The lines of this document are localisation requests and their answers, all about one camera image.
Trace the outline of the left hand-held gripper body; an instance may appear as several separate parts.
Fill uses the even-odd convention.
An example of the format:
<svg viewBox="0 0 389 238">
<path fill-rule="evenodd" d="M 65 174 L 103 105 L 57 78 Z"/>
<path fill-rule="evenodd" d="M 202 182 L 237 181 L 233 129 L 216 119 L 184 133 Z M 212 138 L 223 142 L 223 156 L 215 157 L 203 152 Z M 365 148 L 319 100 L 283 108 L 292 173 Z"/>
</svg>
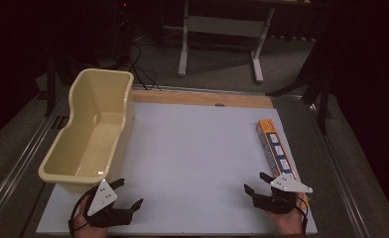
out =
<svg viewBox="0 0 389 238">
<path fill-rule="evenodd" d="M 104 179 L 84 209 L 84 217 L 92 227 L 105 228 L 131 223 L 132 214 L 119 214 L 119 209 L 113 207 L 118 196 L 109 184 Z"/>
</svg>

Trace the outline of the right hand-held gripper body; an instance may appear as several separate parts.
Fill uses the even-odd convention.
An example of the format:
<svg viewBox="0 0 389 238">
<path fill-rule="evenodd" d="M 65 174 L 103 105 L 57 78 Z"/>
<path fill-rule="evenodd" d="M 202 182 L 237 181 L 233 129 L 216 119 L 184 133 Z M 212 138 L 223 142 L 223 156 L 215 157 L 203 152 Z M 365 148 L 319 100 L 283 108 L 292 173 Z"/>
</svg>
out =
<svg viewBox="0 0 389 238">
<path fill-rule="evenodd" d="M 300 192 L 312 193 L 313 189 L 291 175 L 279 175 L 269 183 L 271 194 L 257 194 L 253 206 L 275 214 L 289 213 L 296 208 L 296 194 Z"/>
</svg>

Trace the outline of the long orange and blue box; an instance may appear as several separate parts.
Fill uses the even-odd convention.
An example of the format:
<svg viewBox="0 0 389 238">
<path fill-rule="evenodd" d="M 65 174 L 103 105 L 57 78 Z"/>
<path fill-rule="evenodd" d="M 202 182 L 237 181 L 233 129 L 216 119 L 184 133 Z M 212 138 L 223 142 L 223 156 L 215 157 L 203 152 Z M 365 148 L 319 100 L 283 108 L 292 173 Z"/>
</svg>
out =
<svg viewBox="0 0 389 238">
<path fill-rule="evenodd" d="M 288 151 L 285 149 L 282 137 L 279 135 L 272 119 L 261 119 L 256 124 L 256 132 L 262 145 L 264 156 L 268 160 L 271 174 L 276 178 L 279 175 L 291 175 L 300 181 L 295 171 L 294 163 Z"/>
</svg>

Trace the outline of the pale yellow plastic tub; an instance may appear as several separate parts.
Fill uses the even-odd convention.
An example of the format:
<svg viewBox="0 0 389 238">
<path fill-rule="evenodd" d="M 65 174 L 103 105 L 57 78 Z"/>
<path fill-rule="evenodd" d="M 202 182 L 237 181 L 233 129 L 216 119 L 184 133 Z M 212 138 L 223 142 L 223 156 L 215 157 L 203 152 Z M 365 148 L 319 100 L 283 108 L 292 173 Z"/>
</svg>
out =
<svg viewBox="0 0 389 238">
<path fill-rule="evenodd" d="M 71 193 L 120 177 L 135 110 L 127 71 L 88 68 L 69 95 L 69 119 L 39 167 L 40 178 Z"/>
</svg>

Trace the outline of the person's left hand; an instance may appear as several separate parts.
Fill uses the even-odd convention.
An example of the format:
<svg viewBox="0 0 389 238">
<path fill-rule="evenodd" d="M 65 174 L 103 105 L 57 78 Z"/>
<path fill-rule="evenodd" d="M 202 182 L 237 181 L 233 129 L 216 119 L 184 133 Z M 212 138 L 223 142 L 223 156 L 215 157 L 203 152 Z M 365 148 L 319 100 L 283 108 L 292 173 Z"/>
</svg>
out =
<svg viewBox="0 0 389 238">
<path fill-rule="evenodd" d="M 92 227 L 84 217 L 84 209 L 88 199 L 89 195 L 81 201 L 78 212 L 73 218 L 74 238 L 107 238 L 106 228 Z"/>
</svg>

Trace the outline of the person's right hand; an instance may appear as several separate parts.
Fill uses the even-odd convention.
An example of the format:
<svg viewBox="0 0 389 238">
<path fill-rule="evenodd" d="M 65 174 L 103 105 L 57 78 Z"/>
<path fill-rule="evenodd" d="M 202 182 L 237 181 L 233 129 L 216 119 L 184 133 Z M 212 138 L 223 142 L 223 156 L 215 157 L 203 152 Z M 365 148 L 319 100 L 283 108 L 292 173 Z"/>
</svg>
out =
<svg viewBox="0 0 389 238">
<path fill-rule="evenodd" d="M 275 214 L 267 211 L 277 228 L 280 238 L 306 238 L 303 226 L 305 212 L 302 210 L 304 195 L 297 193 L 296 197 L 296 208 L 289 213 Z"/>
</svg>

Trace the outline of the black metal stand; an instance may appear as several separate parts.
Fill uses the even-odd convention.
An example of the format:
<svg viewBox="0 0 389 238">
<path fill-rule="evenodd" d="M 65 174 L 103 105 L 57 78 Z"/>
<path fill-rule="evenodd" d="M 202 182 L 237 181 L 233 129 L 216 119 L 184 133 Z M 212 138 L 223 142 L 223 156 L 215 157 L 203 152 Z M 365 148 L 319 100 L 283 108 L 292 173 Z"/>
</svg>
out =
<svg viewBox="0 0 389 238">
<path fill-rule="evenodd" d="M 333 23 L 329 20 L 319 35 L 314 47 L 309 53 L 295 81 L 278 90 L 267 92 L 267 96 L 278 97 L 303 85 L 307 85 L 301 99 L 305 104 L 312 105 L 317 99 L 319 102 L 318 125 L 325 135 L 325 119 L 332 71 L 330 70 L 333 53 L 329 53 L 329 59 L 324 59 L 324 48 L 329 47 Z"/>
<path fill-rule="evenodd" d="M 56 106 L 56 72 L 55 72 L 55 53 L 50 50 L 47 58 L 47 107 L 46 116 L 52 114 Z"/>
</svg>

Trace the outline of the wooden board strip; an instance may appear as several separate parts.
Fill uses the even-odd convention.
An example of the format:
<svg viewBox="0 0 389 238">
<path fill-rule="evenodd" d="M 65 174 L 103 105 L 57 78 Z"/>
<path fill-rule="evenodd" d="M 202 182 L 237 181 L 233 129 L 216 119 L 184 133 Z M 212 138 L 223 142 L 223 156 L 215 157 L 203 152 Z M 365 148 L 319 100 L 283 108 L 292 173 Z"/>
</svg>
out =
<svg viewBox="0 0 389 238">
<path fill-rule="evenodd" d="M 267 96 L 239 95 L 230 93 L 205 93 L 185 91 L 133 90 L 135 102 L 166 103 L 184 105 L 206 105 L 243 108 L 272 109 L 273 103 Z"/>
</svg>

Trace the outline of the metal rail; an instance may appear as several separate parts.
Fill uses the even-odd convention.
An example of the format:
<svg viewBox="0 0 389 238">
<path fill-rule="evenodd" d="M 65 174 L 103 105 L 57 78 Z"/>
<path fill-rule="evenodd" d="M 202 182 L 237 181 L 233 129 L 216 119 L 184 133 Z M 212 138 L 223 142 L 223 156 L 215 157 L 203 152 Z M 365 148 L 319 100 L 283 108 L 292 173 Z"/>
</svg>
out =
<svg viewBox="0 0 389 238">
<path fill-rule="evenodd" d="M 337 161 L 337 156 L 330 143 L 330 140 L 327 135 L 323 134 L 322 129 L 320 128 L 319 125 L 317 125 L 316 128 L 318 130 L 318 133 L 320 134 L 321 141 L 324 144 L 324 150 L 328 155 L 328 160 L 330 163 L 330 171 L 332 173 L 334 183 L 336 184 L 337 190 L 339 192 L 342 203 L 345 207 L 348 218 L 353 227 L 354 233 L 357 238 L 370 238 L 369 231 L 363 220 L 361 212 L 356 205 L 351 190 L 349 189 L 348 183 Z"/>
<path fill-rule="evenodd" d="M 0 215 L 5 209 L 34 157 L 44 143 L 59 110 L 65 104 L 68 88 L 55 97 L 55 107 L 45 115 L 43 100 L 33 99 L 0 132 Z"/>
</svg>

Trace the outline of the white metal table frame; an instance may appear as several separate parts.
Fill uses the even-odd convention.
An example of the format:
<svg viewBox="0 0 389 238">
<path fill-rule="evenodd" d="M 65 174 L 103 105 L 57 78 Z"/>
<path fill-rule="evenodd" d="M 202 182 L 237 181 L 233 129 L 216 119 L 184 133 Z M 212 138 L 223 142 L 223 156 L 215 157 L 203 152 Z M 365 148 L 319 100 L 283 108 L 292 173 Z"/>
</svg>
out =
<svg viewBox="0 0 389 238">
<path fill-rule="evenodd" d="M 189 54 L 189 32 L 219 34 L 228 36 L 256 38 L 257 47 L 250 53 L 254 76 L 257 83 L 264 81 L 260 54 L 269 31 L 275 9 L 267 11 L 266 18 L 261 21 L 235 20 L 216 17 L 196 16 L 190 14 L 190 0 L 185 0 L 183 20 L 183 44 L 180 55 L 178 75 L 187 74 Z"/>
</svg>

